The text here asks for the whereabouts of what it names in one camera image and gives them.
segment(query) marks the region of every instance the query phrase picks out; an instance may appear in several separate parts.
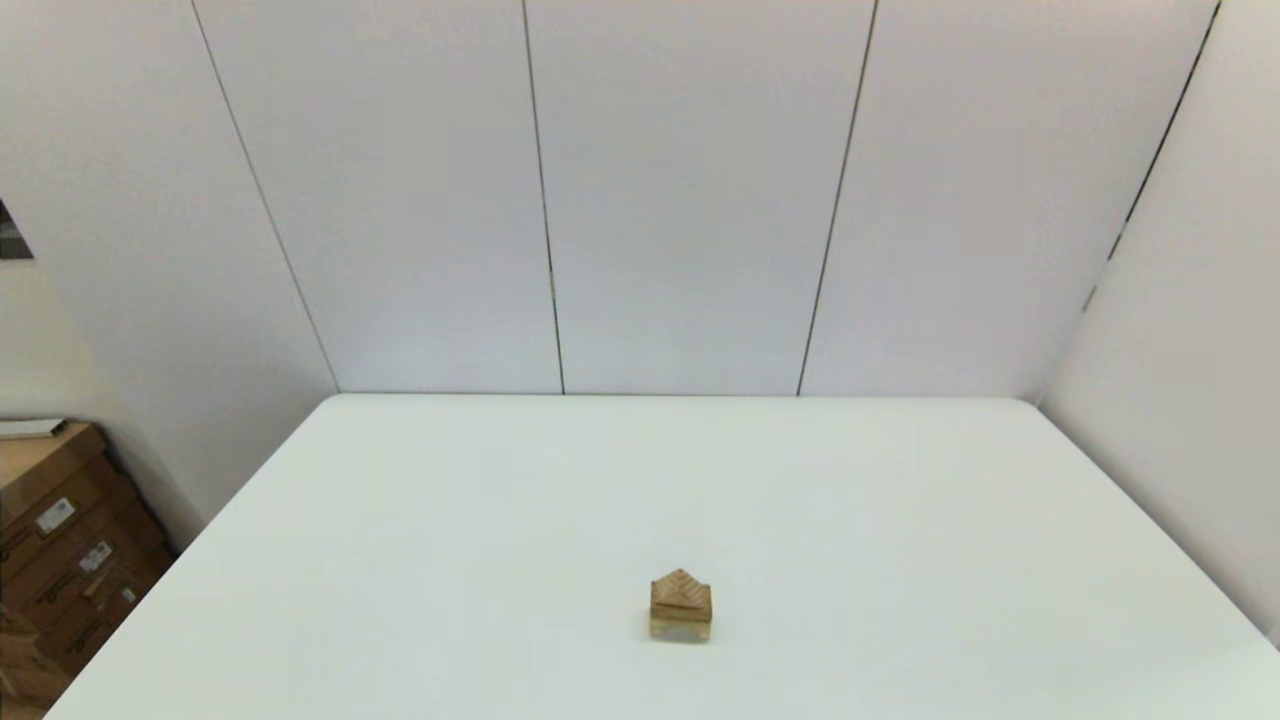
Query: barcode label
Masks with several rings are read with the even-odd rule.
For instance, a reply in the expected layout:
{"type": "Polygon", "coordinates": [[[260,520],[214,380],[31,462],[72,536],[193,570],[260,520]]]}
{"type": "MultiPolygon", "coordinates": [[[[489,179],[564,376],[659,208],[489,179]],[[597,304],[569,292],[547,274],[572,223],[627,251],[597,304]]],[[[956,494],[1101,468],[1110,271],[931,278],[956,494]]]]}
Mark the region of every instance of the barcode label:
{"type": "Polygon", "coordinates": [[[102,541],[95,544],[92,550],[86,552],[84,557],[81,557],[81,570],[84,570],[86,573],[92,573],[99,568],[101,568],[102,562],[106,562],[106,559],[110,556],[111,556],[111,546],[106,544],[106,541],[102,541]]]}
{"type": "Polygon", "coordinates": [[[41,512],[40,516],[36,518],[36,525],[40,528],[41,533],[47,536],[49,533],[56,530],[58,525],[65,523],[67,519],[74,514],[76,506],[72,505],[72,501],[64,497],[52,503],[49,510],[41,512]]]}

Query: wooden block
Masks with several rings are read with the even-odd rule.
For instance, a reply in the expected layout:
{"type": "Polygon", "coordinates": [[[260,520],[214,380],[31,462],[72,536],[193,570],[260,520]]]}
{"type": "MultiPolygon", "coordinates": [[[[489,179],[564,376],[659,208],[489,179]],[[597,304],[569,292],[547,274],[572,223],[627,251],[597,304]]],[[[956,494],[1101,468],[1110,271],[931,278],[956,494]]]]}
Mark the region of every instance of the wooden block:
{"type": "Polygon", "coordinates": [[[712,587],[684,570],[654,580],[649,589],[649,635],[680,642],[712,637],[712,587]]]}

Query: wall panel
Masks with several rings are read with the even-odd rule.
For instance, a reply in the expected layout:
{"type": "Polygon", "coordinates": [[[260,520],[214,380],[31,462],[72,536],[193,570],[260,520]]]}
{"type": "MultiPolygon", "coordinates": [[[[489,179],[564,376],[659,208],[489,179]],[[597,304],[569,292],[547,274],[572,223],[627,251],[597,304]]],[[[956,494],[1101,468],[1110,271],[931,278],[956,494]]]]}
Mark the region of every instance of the wall panel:
{"type": "Polygon", "coordinates": [[[568,392],[796,391],[870,12],[529,1],[568,392]]]}
{"type": "Polygon", "coordinates": [[[0,3],[0,197],[207,520],[334,384],[191,6],[0,3]]]}
{"type": "Polygon", "coordinates": [[[179,548],[205,528],[35,261],[0,263],[0,419],[99,423],[179,548]]]}
{"type": "Polygon", "coordinates": [[[1280,4],[1222,4],[1043,409],[1280,644],[1280,4]]]}
{"type": "Polygon", "coordinates": [[[559,392],[520,3],[197,6],[342,389],[559,392]]]}
{"type": "Polygon", "coordinates": [[[1034,398],[1213,0],[883,0],[805,395],[1034,398]]]}

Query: stack of cardboard boxes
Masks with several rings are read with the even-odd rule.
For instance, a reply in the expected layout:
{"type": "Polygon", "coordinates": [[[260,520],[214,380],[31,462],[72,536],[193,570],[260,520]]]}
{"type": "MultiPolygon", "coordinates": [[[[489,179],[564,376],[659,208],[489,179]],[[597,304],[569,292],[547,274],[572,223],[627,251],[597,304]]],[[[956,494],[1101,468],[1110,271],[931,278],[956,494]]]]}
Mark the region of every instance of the stack of cardboard boxes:
{"type": "Polygon", "coordinates": [[[173,562],[97,428],[0,439],[0,692],[47,705],[173,562]]]}

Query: white table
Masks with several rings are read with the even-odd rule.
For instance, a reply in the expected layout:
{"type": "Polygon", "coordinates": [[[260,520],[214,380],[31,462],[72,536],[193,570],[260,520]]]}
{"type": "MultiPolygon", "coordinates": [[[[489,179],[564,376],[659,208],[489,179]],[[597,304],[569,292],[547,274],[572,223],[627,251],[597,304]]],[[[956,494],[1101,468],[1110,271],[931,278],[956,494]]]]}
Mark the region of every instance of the white table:
{"type": "Polygon", "coordinates": [[[340,396],[49,720],[1280,717],[1277,653],[1011,400],[340,396]],[[713,638],[645,633],[710,583],[713,638]]]}

